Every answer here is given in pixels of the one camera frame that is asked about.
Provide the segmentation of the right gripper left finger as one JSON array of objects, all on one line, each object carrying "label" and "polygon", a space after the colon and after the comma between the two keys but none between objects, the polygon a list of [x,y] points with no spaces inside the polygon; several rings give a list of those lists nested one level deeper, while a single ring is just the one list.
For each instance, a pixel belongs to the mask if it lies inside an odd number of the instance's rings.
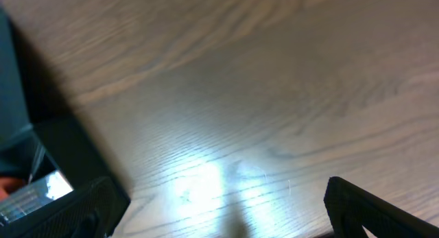
[{"label": "right gripper left finger", "polygon": [[1,236],[105,237],[115,228],[117,192],[108,177],[96,178],[1,228]]}]

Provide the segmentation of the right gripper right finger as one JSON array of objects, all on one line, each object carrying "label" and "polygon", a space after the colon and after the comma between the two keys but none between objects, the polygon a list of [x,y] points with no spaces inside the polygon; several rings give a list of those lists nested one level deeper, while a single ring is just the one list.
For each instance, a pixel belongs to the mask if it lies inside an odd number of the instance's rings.
[{"label": "right gripper right finger", "polygon": [[329,178],[324,195],[334,237],[437,237],[425,222],[340,177]]}]

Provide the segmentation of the orange scraper wooden handle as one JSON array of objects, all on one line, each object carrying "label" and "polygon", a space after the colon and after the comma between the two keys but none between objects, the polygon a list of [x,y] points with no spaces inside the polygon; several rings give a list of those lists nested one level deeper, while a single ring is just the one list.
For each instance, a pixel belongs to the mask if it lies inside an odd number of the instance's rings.
[{"label": "orange scraper wooden handle", "polygon": [[8,198],[11,193],[26,185],[26,181],[20,178],[1,177],[0,179],[0,200]]}]

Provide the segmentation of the dark green box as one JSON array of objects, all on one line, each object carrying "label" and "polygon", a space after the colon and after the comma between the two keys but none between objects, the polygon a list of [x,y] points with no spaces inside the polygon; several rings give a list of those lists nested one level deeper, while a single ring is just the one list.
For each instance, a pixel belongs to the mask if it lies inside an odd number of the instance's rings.
[{"label": "dark green box", "polygon": [[18,149],[16,164],[25,177],[30,174],[38,146],[46,161],[59,169],[71,186],[81,187],[108,177],[115,191],[108,225],[115,227],[123,217],[130,198],[104,161],[86,130],[54,84],[51,71],[34,48],[1,12],[1,152]]}]

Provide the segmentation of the blue precision screwdriver set case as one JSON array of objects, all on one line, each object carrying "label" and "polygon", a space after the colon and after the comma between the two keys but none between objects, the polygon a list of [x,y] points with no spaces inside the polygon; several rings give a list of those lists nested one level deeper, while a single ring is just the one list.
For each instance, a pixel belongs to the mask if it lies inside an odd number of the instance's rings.
[{"label": "blue precision screwdriver set case", "polygon": [[73,187],[59,171],[53,171],[31,182],[1,201],[1,227],[41,209],[72,191]]}]

